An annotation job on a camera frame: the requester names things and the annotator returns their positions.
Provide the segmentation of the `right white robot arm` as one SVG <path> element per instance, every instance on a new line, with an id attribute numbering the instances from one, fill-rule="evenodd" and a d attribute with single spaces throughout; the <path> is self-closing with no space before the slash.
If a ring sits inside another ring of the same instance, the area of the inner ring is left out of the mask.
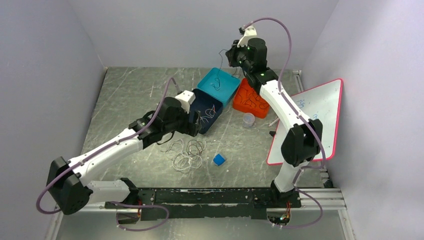
<path id="1" fill-rule="evenodd" d="M 266 42 L 258 37 L 234 40 L 225 53 L 230 67 L 241 68 L 247 82 L 276 113 L 286 135 L 280 146 L 283 164 L 271 182 L 270 202 L 282 207 L 297 190 L 296 182 L 309 162 L 318 154 L 325 156 L 322 144 L 323 124 L 311 119 L 284 90 L 281 77 L 267 66 Z"/>

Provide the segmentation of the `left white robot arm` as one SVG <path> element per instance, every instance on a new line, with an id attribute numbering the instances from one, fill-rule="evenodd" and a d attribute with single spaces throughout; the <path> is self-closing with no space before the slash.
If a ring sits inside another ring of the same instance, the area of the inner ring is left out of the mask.
<path id="1" fill-rule="evenodd" d="M 50 193 L 58 211 L 64 215 L 99 202 L 120 202 L 126 208 L 134 207 L 139 194 L 131 181 L 95 181 L 95 176 L 118 160 L 153 144 L 162 144 L 167 134 L 179 132 L 195 137 L 201 129 L 199 111 L 190 109 L 195 98 L 191 91 L 164 97 L 156 110 L 130 123 L 113 139 L 70 160 L 56 158 L 50 164 L 43 192 Z"/>

